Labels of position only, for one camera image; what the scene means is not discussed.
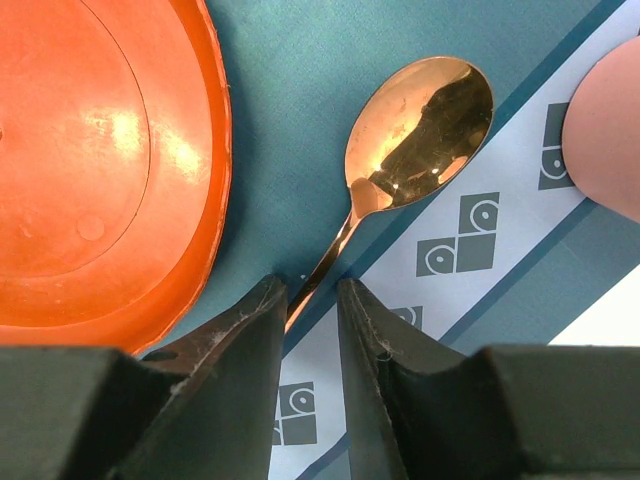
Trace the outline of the copper spoon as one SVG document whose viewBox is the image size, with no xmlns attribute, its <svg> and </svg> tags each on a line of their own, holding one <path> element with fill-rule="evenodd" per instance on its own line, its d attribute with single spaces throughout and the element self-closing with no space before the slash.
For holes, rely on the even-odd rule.
<svg viewBox="0 0 640 480">
<path fill-rule="evenodd" d="M 453 56 L 416 60 L 371 95 L 349 134 L 344 174 L 350 211 L 287 309 L 291 329 L 366 217 L 416 203 L 443 188 L 477 154 L 495 97 L 487 76 Z"/>
</svg>

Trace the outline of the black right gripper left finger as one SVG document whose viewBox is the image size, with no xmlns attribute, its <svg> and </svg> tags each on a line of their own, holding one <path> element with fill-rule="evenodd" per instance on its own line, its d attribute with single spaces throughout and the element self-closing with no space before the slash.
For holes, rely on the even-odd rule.
<svg viewBox="0 0 640 480">
<path fill-rule="evenodd" d="M 140 359 L 106 347 L 3 347 L 2 477 L 266 478 L 286 303 L 284 283 L 265 276 Z"/>
</svg>

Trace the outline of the blue patterned placemat cloth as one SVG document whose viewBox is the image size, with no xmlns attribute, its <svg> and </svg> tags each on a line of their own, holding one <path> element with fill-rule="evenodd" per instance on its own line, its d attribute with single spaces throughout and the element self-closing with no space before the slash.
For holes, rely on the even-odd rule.
<svg viewBox="0 0 640 480">
<path fill-rule="evenodd" d="M 336 286 L 357 278 L 464 354 L 490 344 L 601 344 L 590 315 L 633 282 L 636 223 L 585 198 L 558 156 L 565 103 L 600 54 L 639 30 L 635 1 L 212 1 L 233 116 L 232 185 L 209 281 L 180 323 L 233 306 L 263 276 L 299 291 L 350 209 L 344 153 L 370 95 L 401 67 L 476 65 L 491 131 L 439 193 L 367 217 L 283 344 L 273 479 L 350 477 Z"/>
</svg>

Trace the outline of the pink plastic cup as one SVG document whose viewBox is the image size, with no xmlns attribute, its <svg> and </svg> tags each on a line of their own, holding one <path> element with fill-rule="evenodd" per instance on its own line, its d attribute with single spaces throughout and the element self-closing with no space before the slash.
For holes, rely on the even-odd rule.
<svg viewBox="0 0 640 480">
<path fill-rule="evenodd" d="M 594 202 L 639 221 L 639 39 L 600 59 L 581 81 L 562 129 L 564 162 Z"/>
</svg>

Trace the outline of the red round plate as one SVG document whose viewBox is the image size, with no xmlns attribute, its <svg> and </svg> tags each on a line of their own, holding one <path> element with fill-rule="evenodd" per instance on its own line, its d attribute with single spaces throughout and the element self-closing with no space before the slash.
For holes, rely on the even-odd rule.
<svg viewBox="0 0 640 480">
<path fill-rule="evenodd" d="M 2 344 L 162 339 L 211 272 L 231 137 L 204 2 L 3 2 Z"/>
</svg>

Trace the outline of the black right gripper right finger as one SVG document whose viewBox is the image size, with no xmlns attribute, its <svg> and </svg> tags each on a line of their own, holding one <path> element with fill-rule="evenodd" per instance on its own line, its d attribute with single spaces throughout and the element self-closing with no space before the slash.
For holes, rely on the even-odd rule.
<svg viewBox="0 0 640 480">
<path fill-rule="evenodd" d="M 490 345 L 466 356 L 337 288 L 355 479 L 635 479 L 635 347 Z"/>
</svg>

